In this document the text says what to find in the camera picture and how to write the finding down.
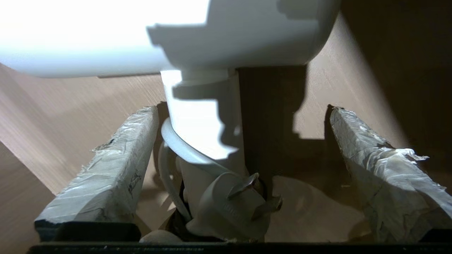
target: metal prong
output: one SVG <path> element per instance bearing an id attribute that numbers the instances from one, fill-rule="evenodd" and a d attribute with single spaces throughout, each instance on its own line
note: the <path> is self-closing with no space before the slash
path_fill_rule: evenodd
<path id="1" fill-rule="evenodd" d="M 281 206 L 283 206 L 282 204 L 283 198 L 281 196 L 270 198 L 265 202 L 265 204 L 260 205 L 255 209 L 254 214 L 251 217 L 251 220 L 254 221 L 266 214 L 279 211 L 281 209 Z"/>
<path id="2" fill-rule="evenodd" d="M 250 177 L 248 177 L 248 179 L 245 182 L 232 187 L 231 191 L 229 192 L 229 195 L 227 196 L 227 199 L 231 199 L 239 195 L 240 193 L 244 192 L 245 190 L 252 188 L 253 184 L 257 181 L 258 178 L 259 173 L 254 173 Z"/>

